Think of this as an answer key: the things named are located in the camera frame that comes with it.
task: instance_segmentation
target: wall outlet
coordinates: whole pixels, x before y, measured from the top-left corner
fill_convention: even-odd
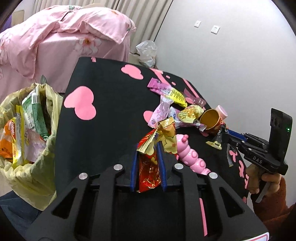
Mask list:
[[[201,23],[201,21],[197,20],[197,21],[195,22],[194,26],[195,26],[196,28],[198,28],[198,27],[200,26],[200,23]]]
[[[212,30],[211,30],[211,33],[213,33],[213,34],[217,34],[218,33],[218,31],[219,31],[219,29],[220,29],[220,27],[219,26],[217,26],[217,25],[214,25],[214,27],[212,28]]]

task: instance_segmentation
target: white wall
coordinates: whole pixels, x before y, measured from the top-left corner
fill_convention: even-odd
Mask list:
[[[24,20],[32,16],[35,0],[23,0],[15,9],[16,11],[25,10]]]
[[[232,130],[268,139],[271,108],[296,120],[296,36],[271,0],[174,0],[156,45],[157,67],[222,105]],[[286,155],[288,204],[296,201],[295,147],[296,126]]]

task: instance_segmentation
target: pink caterpillar toy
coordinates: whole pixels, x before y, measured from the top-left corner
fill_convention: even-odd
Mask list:
[[[188,144],[188,135],[177,134],[177,152],[181,161],[196,173],[207,175],[211,172],[206,168],[205,161],[198,158],[198,153]]]

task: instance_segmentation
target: human hand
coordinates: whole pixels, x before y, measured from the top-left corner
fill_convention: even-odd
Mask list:
[[[266,196],[276,193],[279,190],[279,183],[281,181],[281,174],[268,174],[264,173],[264,170],[255,164],[251,164],[247,169],[246,173],[249,176],[247,189],[251,194],[259,193],[259,182],[260,179],[265,182],[271,182],[271,185],[266,193]]]

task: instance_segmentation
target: black table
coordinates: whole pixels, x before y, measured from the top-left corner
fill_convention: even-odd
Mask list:
[[[107,167],[117,164],[120,158],[132,154],[133,146],[151,130],[143,118],[144,111],[154,111],[160,101],[159,95],[147,88],[152,77],[162,76],[169,83],[174,82],[174,87],[179,91],[185,88],[190,91],[182,78],[166,72],[162,75],[157,72],[157,76],[155,71],[142,66],[137,67],[143,79],[132,78],[121,71],[126,64],[98,58],[96,63],[88,57],[79,59],[65,98],[79,86],[89,87],[94,93],[96,116],[92,120],[81,120],[73,108],[62,106],[55,150],[58,194],[78,174],[101,173]],[[239,162],[242,160],[239,154],[234,165],[229,167],[226,143],[222,151],[216,150],[205,143],[213,137],[204,137],[193,127],[177,129],[177,134],[188,134],[191,148],[205,160],[207,168],[218,173],[241,198],[247,197],[246,167],[243,161]],[[240,174],[242,164],[244,171]]]

